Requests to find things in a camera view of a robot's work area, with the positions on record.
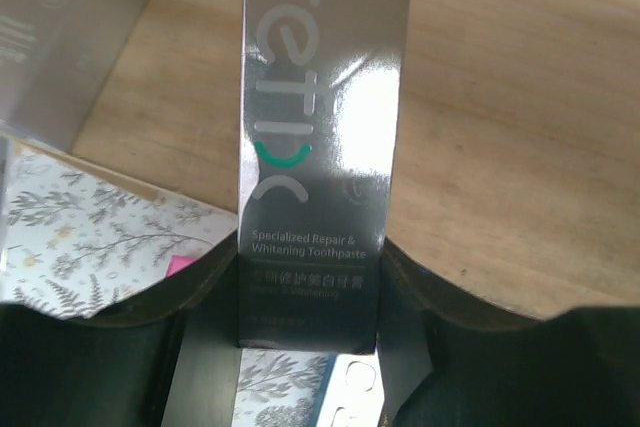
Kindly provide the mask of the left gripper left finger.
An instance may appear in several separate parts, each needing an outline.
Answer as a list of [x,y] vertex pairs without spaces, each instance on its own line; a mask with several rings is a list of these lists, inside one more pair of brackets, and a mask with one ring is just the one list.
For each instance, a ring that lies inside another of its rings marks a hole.
[[237,243],[89,319],[1,308],[5,426],[228,426],[238,385]]

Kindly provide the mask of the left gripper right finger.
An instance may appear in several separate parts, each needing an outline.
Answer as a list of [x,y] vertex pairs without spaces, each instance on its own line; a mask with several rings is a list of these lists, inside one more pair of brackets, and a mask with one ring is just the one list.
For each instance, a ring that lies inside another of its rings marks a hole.
[[378,354],[393,426],[635,426],[639,311],[536,320],[486,302],[387,243]]

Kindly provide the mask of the silver Protefix toothpaste box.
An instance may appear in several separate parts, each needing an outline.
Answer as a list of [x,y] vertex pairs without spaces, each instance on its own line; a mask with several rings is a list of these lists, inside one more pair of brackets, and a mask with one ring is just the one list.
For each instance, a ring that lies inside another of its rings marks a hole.
[[368,353],[410,0],[242,0],[244,348]]

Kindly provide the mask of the wooden two-tier shelf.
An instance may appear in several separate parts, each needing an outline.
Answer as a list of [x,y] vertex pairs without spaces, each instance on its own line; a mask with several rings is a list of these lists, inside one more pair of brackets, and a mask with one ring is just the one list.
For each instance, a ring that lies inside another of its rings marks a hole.
[[[241,0],[151,0],[72,155],[237,205]],[[412,0],[389,217],[547,317],[639,301],[639,0]]]

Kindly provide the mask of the magenta toothpaste box far left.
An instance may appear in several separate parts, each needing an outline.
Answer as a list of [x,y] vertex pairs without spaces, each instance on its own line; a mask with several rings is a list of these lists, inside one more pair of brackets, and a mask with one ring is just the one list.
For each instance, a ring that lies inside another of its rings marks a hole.
[[194,261],[195,261],[194,258],[188,257],[188,256],[177,256],[177,255],[172,256],[166,271],[166,276],[171,277],[175,275],[176,273],[187,268]]

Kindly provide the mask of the silver blue RO toothpaste box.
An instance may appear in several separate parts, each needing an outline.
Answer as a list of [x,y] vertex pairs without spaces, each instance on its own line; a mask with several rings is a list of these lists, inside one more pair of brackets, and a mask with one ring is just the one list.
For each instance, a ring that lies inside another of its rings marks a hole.
[[377,352],[331,356],[315,396],[309,426],[374,427],[384,391]]

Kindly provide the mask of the floral table mat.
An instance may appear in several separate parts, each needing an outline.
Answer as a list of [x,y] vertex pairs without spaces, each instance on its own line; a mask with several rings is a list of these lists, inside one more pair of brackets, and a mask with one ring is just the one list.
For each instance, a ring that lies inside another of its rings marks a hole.
[[91,317],[162,281],[230,234],[235,215],[134,194],[47,154],[1,143],[1,302]]

